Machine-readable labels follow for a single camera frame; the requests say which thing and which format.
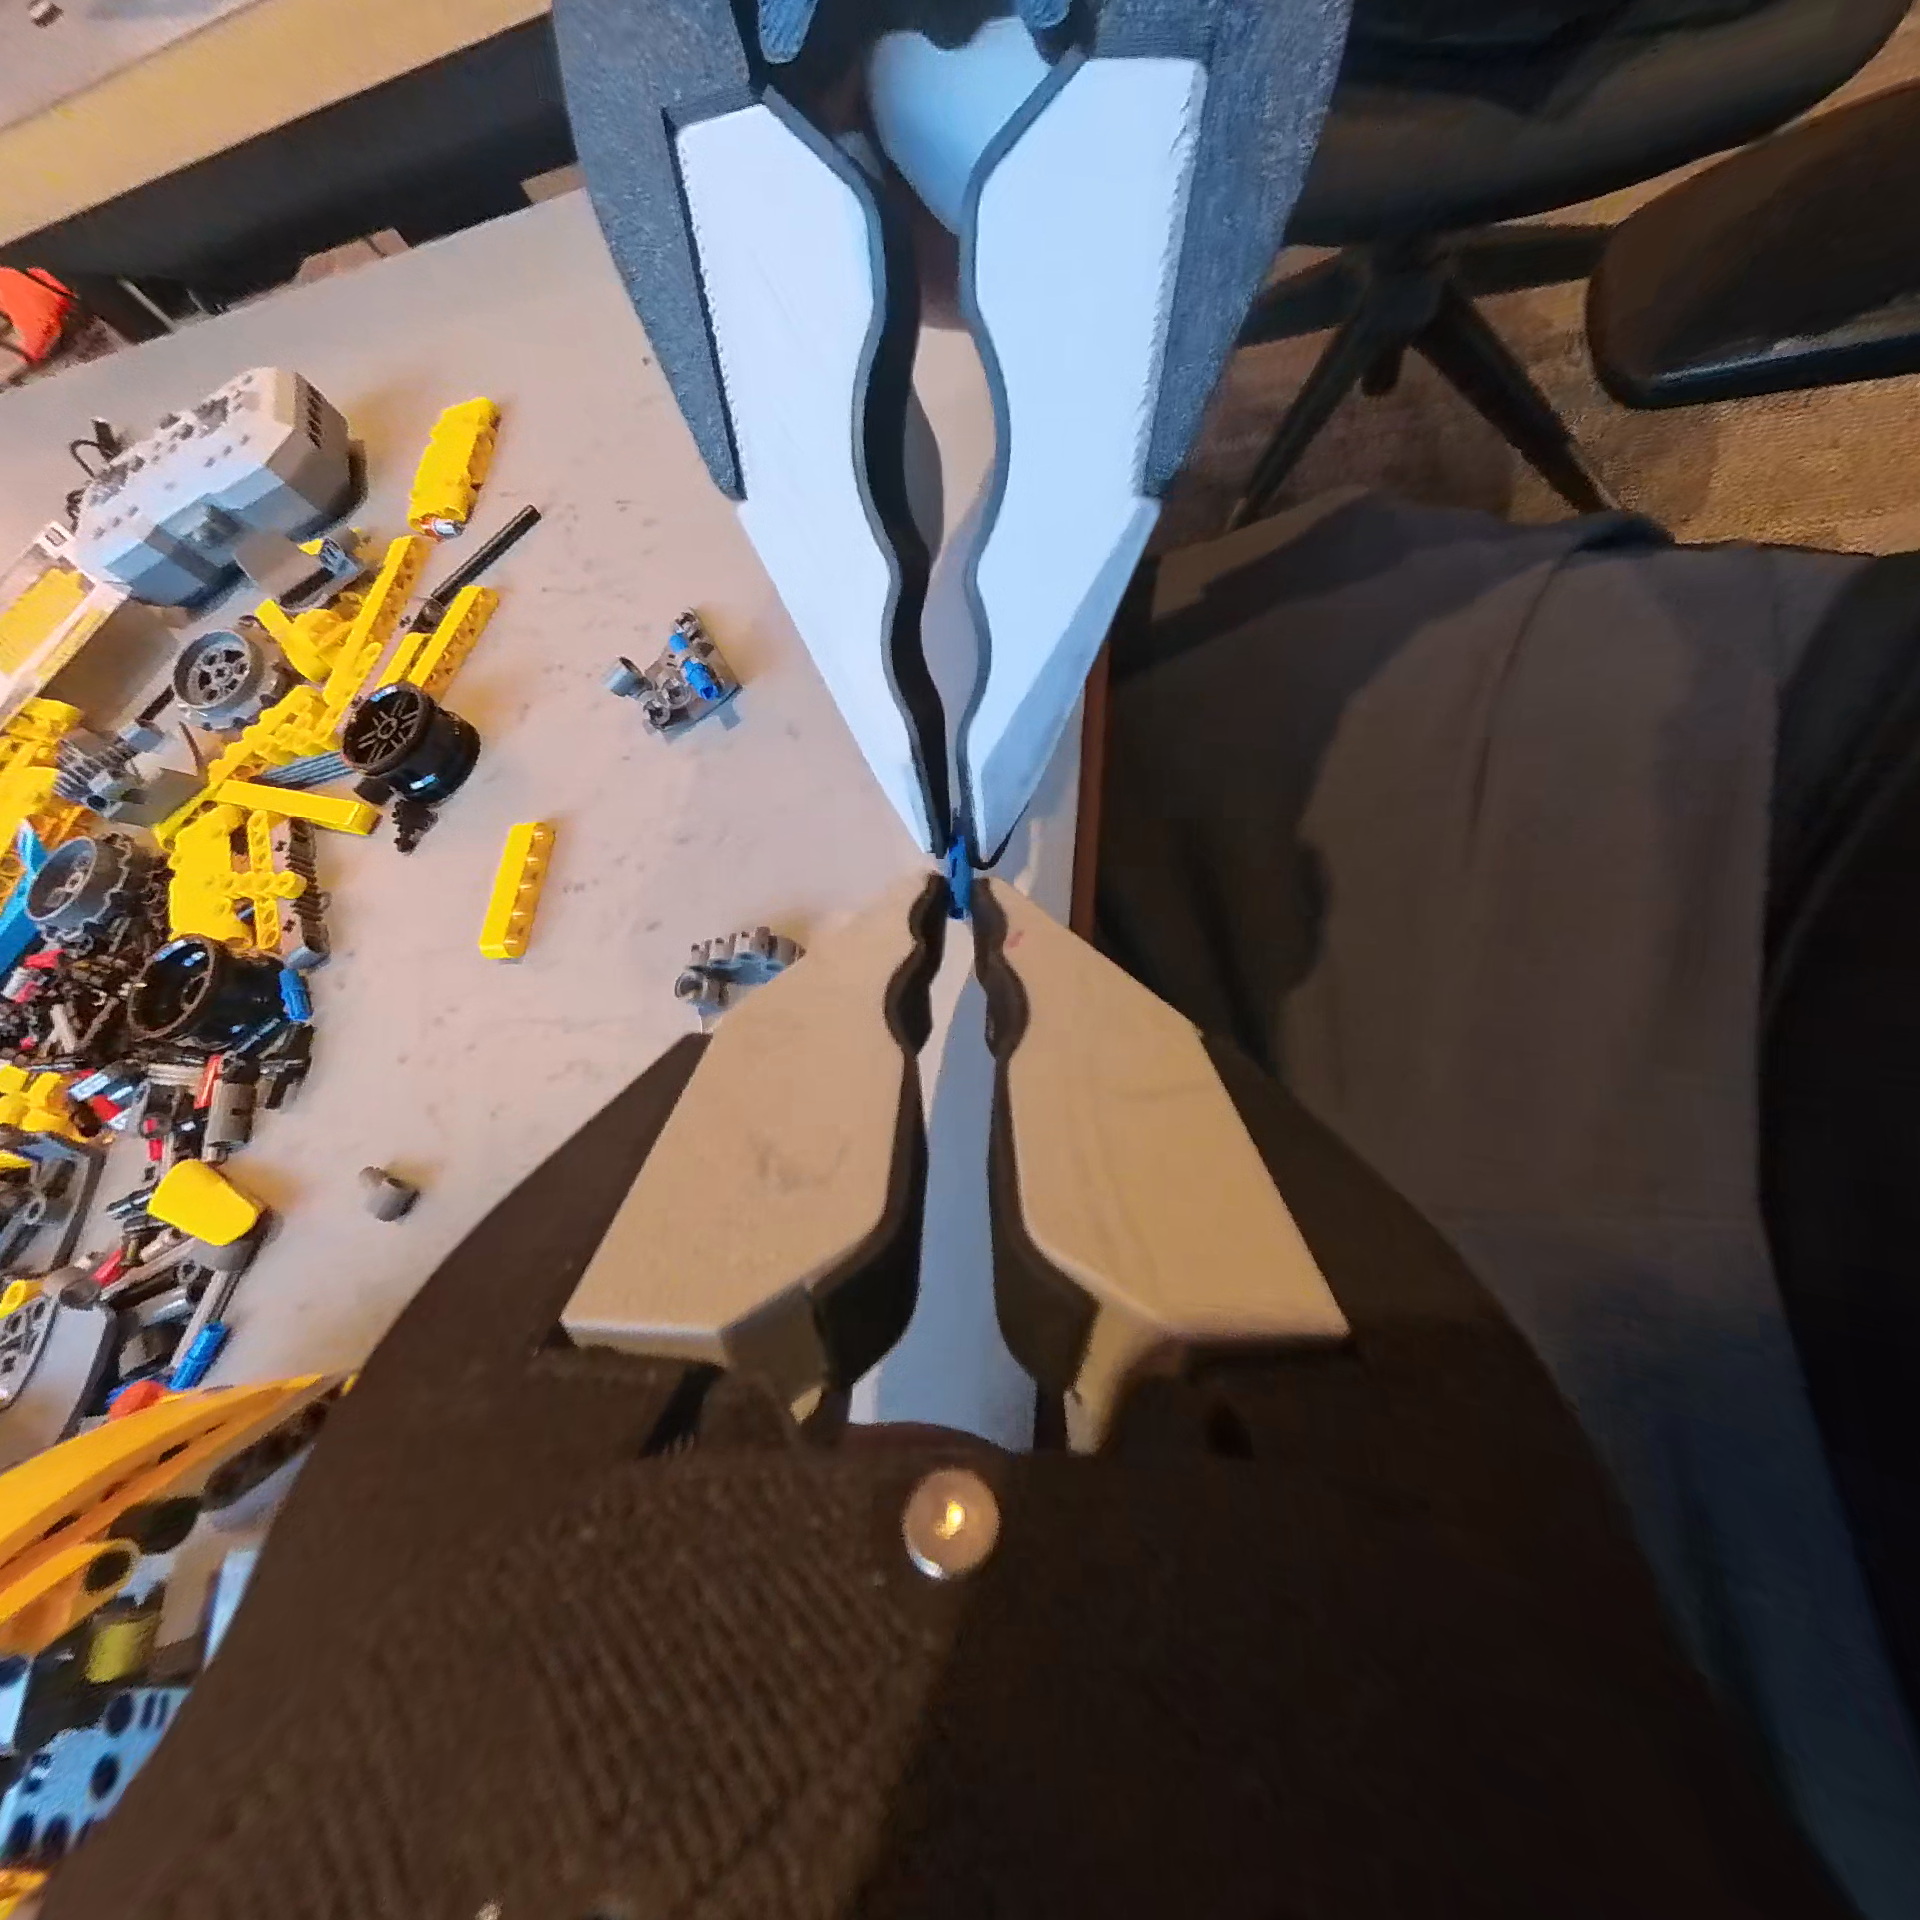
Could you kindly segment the grey toy panel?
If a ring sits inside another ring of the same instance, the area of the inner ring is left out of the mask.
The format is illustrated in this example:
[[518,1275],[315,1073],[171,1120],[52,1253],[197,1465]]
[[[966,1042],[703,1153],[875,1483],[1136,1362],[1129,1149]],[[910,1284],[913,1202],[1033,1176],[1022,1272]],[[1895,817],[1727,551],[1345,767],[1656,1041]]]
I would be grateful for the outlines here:
[[755,925],[695,942],[673,980],[673,997],[707,1030],[745,992],[755,991],[804,958],[792,937]]

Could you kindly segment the instruction booklet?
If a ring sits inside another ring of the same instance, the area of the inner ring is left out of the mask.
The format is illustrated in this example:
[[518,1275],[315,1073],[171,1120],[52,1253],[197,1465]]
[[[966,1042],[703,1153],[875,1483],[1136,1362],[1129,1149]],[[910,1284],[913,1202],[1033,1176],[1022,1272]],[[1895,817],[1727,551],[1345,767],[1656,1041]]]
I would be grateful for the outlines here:
[[129,603],[129,590],[77,560],[76,533],[43,524],[2,578],[2,726],[29,702]]

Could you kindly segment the yellow black toy brick vehicle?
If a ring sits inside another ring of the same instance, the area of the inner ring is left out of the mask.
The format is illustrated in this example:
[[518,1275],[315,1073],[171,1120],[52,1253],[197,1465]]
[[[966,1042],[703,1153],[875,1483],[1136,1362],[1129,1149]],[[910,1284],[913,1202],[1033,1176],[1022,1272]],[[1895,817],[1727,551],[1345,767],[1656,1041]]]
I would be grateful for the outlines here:
[[216,1644],[161,1644],[197,1526],[298,1463],[356,1384],[315,1373],[161,1390],[4,1471],[4,1916],[35,1916],[178,1722]]

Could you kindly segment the grey toy battery box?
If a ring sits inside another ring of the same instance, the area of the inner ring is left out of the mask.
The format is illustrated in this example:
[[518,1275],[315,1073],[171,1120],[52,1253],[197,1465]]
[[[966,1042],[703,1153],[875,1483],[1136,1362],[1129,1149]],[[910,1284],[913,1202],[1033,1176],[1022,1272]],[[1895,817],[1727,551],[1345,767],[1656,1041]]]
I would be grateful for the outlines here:
[[364,494],[346,414],[302,373],[249,368],[171,413],[81,491],[68,558],[154,609],[199,609],[241,577],[239,542],[304,542]]

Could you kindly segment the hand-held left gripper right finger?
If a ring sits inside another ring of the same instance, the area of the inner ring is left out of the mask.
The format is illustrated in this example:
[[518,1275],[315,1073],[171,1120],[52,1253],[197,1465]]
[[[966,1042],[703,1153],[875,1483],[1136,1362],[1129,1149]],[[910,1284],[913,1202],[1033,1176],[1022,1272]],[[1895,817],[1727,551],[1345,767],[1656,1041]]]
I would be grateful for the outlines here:
[[1098,1450],[1140,1381],[1351,1329],[1197,1026],[1003,882],[972,886],[994,1306]]

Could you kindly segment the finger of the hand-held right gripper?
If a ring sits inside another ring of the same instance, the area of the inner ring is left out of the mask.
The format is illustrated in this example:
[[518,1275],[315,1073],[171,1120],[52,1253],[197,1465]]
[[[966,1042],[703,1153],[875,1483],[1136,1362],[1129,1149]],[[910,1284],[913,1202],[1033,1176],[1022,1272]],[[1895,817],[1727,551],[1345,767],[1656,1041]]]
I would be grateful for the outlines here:
[[1160,516],[1145,456],[1205,95],[1200,60],[1068,59],[968,182],[961,299],[994,409],[955,736],[975,869],[1033,800]]
[[673,137],[735,519],[904,831],[948,854],[932,554],[908,491],[910,246],[871,175],[776,93]]

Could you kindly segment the pile of toy brick pieces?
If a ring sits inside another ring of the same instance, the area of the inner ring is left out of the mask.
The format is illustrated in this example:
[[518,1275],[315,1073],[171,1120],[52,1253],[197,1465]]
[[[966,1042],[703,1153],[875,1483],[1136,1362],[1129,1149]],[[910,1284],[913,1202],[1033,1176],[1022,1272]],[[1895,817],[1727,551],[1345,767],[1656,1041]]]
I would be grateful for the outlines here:
[[[128,596],[4,726],[4,882],[15,829],[48,853],[35,945],[4,978],[4,1412],[46,1399],[49,1436],[128,1386],[193,1384],[228,1338],[264,1227],[224,1170],[309,1068],[320,843],[394,831],[342,729],[396,682],[455,712],[500,605],[488,572],[538,511],[422,578],[467,530],[500,430],[491,396],[438,414],[381,551],[354,529],[255,534],[206,605]],[[131,980],[180,937],[278,958],[284,1019],[217,1052],[135,1044]]]

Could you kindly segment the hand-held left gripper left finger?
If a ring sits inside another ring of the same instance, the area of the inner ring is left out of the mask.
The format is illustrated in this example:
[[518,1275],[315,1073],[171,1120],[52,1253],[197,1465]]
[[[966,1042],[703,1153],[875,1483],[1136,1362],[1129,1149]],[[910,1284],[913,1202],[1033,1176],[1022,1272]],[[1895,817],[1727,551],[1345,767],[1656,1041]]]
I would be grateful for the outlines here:
[[900,1342],[941,958],[943,878],[908,876],[745,991],[559,1314],[575,1349],[712,1366],[810,1421]]

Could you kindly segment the orange object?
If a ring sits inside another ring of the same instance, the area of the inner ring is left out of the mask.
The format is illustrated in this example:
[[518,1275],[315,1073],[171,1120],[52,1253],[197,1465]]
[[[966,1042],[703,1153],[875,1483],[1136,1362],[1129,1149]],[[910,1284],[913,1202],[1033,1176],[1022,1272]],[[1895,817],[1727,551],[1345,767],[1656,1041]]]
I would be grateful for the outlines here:
[[2,266],[2,353],[21,367],[54,359],[80,314],[74,292],[55,277]]

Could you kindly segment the small grey brick assembly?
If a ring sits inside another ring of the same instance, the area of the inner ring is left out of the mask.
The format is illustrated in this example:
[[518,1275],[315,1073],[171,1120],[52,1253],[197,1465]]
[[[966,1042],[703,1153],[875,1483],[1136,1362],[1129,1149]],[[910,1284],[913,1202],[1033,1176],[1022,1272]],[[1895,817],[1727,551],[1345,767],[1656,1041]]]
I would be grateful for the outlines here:
[[673,620],[654,660],[639,664],[618,656],[603,677],[603,688],[635,706],[652,739],[678,740],[732,708],[741,682],[709,637],[701,612],[689,607]]

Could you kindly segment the yellow toy beam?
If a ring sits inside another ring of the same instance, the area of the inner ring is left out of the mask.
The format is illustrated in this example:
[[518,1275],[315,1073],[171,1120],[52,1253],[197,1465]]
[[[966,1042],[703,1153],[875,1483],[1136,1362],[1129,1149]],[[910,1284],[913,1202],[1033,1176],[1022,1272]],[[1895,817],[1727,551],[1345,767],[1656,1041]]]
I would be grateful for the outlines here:
[[518,822],[500,843],[476,937],[476,950],[491,962],[525,957],[559,831],[551,822]]

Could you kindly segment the black toy wheel hub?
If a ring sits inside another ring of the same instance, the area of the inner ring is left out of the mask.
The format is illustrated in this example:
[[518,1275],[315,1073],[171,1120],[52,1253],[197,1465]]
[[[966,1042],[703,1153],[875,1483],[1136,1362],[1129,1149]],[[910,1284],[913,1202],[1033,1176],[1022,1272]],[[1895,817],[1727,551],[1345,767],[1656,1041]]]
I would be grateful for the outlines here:
[[278,958],[204,934],[156,949],[125,997],[128,1033],[140,1046],[219,1052],[284,1014]]
[[338,755],[394,800],[438,807],[467,782],[480,733],[417,684],[386,684],[349,708]]

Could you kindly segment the person's black sweater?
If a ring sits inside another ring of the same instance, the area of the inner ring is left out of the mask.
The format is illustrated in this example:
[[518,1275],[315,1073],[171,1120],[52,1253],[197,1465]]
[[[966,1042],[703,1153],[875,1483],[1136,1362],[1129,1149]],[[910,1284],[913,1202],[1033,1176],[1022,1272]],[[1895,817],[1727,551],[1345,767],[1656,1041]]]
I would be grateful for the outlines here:
[[1869,558],[1781,692],[1759,1189],[1837,1498],[1917,1674],[1917,557]]

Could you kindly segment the black office chair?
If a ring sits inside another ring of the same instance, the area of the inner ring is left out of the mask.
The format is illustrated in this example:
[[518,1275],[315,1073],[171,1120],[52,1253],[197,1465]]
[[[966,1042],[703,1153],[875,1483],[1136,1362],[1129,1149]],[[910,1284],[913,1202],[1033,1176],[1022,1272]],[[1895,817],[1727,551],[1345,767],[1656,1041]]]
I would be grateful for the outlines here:
[[1882,50],[1908,4],[1502,4],[1539,41],[1354,30],[1288,249],[1325,259],[1274,281],[1240,349],[1329,342],[1241,480],[1223,526],[1270,516],[1354,392],[1422,357],[1573,515],[1613,499],[1569,426],[1477,307],[1595,272],[1605,225],[1562,211],[1738,150],[1819,106]]

